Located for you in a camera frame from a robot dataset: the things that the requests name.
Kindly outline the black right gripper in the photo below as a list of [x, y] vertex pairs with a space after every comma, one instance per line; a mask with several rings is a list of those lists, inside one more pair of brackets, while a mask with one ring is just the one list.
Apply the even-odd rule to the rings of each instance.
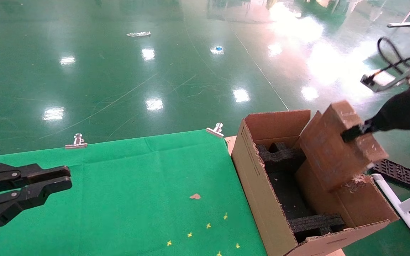
[[341, 133], [345, 143], [367, 133], [394, 129], [410, 130], [410, 88], [390, 98], [374, 117]]

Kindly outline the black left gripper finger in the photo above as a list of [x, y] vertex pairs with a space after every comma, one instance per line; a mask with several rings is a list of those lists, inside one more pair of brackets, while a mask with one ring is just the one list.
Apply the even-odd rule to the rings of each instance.
[[28, 185], [19, 191], [0, 193], [0, 227], [22, 211], [44, 205], [52, 193], [66, 191], [72, 186], [70, 177], [59, 177]]
[[0, 192], [59, 177], [70, 177], [70, 169], [59, 166], [44, 170], [38, 164], [14, 167], [0, 162]]

